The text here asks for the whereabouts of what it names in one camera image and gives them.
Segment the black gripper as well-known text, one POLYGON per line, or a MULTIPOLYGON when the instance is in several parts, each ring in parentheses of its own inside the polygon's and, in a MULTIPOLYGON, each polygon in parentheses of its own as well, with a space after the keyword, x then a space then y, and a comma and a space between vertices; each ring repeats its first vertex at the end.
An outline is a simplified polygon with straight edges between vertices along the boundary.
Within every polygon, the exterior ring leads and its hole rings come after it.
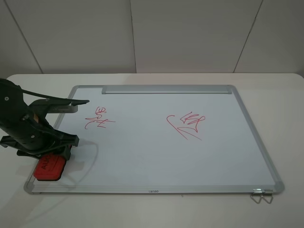
POLYGON ((7 134, 1 138, 1 146, 15 148, 18 156, 31 158, 41 158, 63 147, 60 156, 69 160, 72 146, 78 146, 78 136, 54 129, 46 116, 1 112, 0 128, 7 134))

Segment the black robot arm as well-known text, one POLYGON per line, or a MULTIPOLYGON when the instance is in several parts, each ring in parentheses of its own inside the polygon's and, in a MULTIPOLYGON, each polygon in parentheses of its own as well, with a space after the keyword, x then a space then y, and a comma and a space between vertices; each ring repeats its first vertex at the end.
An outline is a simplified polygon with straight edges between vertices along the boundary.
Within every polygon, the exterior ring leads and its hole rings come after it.
POLYGON ((7 79, 0 81, 0 128, 6 133, 0 140, 1 146, 16 149, 18 156, 41 159, 54 154, 68 161, 71 147, 78 145, 79 138, 54 129, 46 115, 83 102, 39 94, 39 100, 27 105, 24 93, 36 95, 7 79))

